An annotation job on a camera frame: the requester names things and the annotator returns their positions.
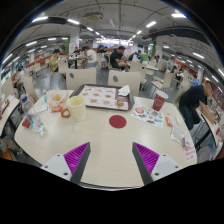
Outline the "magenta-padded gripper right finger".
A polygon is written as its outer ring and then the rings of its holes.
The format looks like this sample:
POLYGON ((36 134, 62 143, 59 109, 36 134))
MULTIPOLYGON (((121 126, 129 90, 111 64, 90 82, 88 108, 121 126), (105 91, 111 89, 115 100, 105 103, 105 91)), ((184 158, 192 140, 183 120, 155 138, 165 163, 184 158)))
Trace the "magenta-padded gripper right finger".
POLYGON ((158 154, 138 143, 133 143, 132 153, 145 185, 182 169, 168 154, 158 154))

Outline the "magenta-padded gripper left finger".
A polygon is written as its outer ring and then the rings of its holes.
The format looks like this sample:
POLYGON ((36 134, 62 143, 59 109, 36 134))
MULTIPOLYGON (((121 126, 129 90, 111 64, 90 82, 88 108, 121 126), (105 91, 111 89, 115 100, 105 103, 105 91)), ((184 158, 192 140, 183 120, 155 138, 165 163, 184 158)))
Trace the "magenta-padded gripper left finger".
POLYGON ((79 184, 90 152, 90 143, 84 143, 64 155, 56 154, 42 166, 42 169, 79 184))

